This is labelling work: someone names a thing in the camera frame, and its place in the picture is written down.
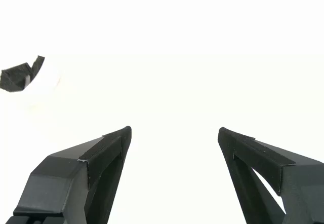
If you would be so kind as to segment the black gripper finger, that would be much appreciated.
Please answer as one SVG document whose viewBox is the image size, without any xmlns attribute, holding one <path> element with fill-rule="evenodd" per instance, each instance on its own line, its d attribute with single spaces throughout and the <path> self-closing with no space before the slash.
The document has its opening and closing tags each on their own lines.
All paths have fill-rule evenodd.
<svg viewBox="0 0 324 224">
<path fill-rule="evenodd" d="M 218 143 L 246 223 L 323 223 L 323 163 L 224 127 Z"/>
<path fill-rule="evenodd" d="M 108 223 L 131 143 L 126 126 L 47 156 L 30 174 L 13 223 Z"/>
</svg>

